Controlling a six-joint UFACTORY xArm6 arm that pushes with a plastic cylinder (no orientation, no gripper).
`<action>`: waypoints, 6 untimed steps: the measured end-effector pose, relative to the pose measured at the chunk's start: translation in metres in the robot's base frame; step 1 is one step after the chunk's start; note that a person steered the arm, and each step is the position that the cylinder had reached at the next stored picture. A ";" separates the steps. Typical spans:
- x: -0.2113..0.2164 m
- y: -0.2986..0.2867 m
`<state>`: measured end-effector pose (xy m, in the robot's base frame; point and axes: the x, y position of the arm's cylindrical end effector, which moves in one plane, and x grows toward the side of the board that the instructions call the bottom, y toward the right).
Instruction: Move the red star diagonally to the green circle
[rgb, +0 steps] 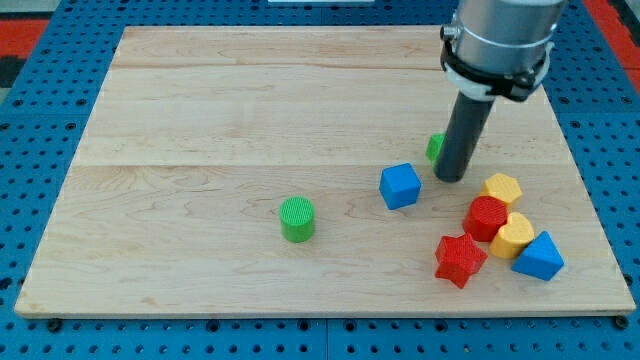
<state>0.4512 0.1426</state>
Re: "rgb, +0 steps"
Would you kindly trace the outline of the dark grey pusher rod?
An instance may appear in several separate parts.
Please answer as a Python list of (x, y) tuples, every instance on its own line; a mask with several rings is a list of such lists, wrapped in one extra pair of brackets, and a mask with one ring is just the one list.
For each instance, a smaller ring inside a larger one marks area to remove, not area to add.
[(489, 117), (494, 101), (479, 101), (459, 92), (435, 165), (435, 176), (444, 182), (462, 180)]

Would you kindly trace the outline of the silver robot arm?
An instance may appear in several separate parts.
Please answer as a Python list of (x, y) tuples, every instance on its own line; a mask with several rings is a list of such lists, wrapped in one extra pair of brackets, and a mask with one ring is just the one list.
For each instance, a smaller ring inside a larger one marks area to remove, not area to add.
[(458, 94), (433, 168), (464, 177), (494, 101), (523, 102), (550, 68), (553, 34), (566, 0), (461, 0), (440, 29), (440, 63)]

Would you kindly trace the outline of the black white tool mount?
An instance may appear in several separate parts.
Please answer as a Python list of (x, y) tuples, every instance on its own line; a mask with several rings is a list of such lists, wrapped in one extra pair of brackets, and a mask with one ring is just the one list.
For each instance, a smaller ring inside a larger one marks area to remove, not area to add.
[(525, 101), (547, 75), (554, 47), (548, 37), (529, 44), (490, 41), (454, 24), (441, 27), (440, 39), (440, 64), (447, 79), (476, 101), (498, 96)]

